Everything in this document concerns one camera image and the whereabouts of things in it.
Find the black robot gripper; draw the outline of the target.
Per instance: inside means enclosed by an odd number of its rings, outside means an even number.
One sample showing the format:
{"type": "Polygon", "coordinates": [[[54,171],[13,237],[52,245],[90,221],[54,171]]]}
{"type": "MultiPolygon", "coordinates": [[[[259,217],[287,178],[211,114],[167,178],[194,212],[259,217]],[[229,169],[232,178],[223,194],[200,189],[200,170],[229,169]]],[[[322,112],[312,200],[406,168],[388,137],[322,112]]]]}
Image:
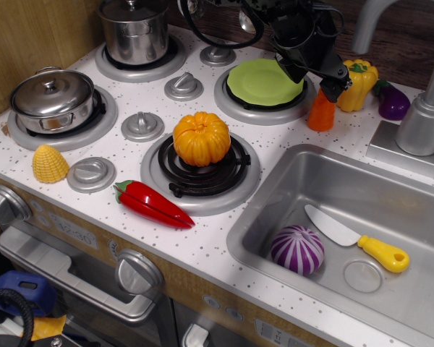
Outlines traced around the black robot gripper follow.
{"type": "Polygon", "coordinates": [[[300,83],[311,72],[321,77],[320,88],[336,103],[351,86],[336,38],[344,30],[344,16],[322,1],[269,1],[268,25],[276,62],[290,80],[300,83]]]}

